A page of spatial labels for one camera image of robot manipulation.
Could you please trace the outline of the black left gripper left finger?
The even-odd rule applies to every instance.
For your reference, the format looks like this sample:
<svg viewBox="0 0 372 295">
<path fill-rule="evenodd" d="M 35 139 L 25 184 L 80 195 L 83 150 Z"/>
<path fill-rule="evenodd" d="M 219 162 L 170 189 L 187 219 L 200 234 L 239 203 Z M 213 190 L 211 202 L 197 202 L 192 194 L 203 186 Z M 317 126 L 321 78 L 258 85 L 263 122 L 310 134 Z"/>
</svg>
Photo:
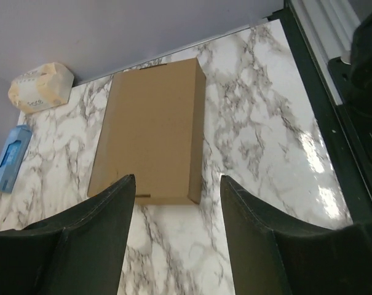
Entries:
<svg viewBox="0 0 372 295">
<path fill-rule="evenodd" d="M 0 294 L 116 294 L 135 191 L 127 175 L 61 213 L 0 231 Z"/>
</svg>

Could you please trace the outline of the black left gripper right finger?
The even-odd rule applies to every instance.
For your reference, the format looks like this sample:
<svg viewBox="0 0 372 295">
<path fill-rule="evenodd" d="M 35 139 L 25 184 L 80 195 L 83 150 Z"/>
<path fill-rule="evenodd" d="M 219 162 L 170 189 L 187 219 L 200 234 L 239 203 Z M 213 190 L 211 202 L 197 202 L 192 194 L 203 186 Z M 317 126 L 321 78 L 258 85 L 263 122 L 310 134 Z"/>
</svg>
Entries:
<svg viewBox="0 0 372 295">
<path fill-rule="evenodd" d="M 372 294 L 372 222 L 315 226 L 228 175 L 220 197 L 237 294 Z"/>
</svg>

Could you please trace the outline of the brown cardboard express box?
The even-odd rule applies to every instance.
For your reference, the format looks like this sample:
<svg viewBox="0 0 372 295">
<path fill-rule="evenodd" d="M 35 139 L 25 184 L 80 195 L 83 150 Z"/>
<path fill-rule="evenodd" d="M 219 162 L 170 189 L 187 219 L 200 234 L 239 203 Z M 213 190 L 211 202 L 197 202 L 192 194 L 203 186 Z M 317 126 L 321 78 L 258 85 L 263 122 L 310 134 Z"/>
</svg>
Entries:
<svg viewBox="0 0 372 295">
<path fill-rule="evenodd" d="M 196 58 L 115 74 L 88 196 L 134 175 L 140 205 L 198 204 L 205 89 Z"/>
</svg>

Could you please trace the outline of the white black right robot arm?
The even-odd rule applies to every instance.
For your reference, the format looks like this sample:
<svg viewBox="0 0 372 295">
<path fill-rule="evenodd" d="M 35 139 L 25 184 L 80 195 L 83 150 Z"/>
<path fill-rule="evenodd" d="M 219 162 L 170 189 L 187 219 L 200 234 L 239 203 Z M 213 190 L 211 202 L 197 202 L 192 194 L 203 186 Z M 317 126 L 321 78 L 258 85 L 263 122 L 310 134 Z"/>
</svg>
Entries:
<svg viewBox="0 0 372 295">
<path fill-rule="evenodd" d="M 354 31 L 350 50 L 350 80 L 360 89 L 372 84 L 372 13 Z"/>
</svg>

